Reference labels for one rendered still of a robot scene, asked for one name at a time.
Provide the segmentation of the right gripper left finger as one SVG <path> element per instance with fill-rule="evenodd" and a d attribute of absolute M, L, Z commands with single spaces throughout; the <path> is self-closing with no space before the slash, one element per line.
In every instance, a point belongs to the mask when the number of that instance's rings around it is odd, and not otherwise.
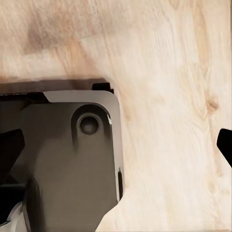
<path fill-rule="evenodd" d="M 0 186 L 25 148 L 21 129 L 0 134 Z"/>

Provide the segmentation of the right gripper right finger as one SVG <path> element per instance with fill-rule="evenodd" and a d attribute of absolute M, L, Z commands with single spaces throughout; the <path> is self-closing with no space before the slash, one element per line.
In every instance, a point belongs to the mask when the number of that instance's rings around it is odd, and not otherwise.
<path fill-rule="evenodd" d="M 217 147 L 232 167 L 232 130 L 222 128 L 217 139 Z"/>

